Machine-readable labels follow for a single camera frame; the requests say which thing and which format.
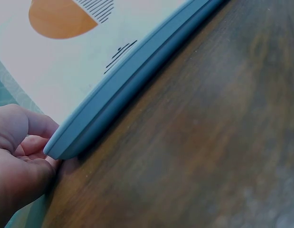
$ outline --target wooden table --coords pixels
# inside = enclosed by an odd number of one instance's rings
[[[46,203],[45,228],[294,227],[294,0],[222,5]]]

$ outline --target patterned surface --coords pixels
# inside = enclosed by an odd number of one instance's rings
[[[0,106],[8,104],[17,104],[17,101],[13,98],[13,96],[0,81]]]
[[[12,103],[19,104],[31,111],[41,113],[41,110],[21,89],[4,65],[0,62],[0,106]]]

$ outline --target finger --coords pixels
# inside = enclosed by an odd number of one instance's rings
[[[40,150],[43,150],[47,144],[48,139],[41,138],[40,136],[30,135],[26,137],[22,143],[17,147],[14,153],[15,157],[18,156],[29,156]]]
[[[55,175],[55,169],[44,159],[26,162],[26,177],[15,191],[15,204],[21,208],[39,198]]]
[[[58,128],[58,124],[47,115],[38,114],[21,108],[28,118],[28,134],[49,139]]]
[[[50,138],[58,124],[50,117],[10,104],[0,107],[0,148],[13,153],[28,134]]]
[[[49,156],[46,157],[46,161],[55,169],[57,170],[59,165],[61,164],[61,160],[55,160]]]

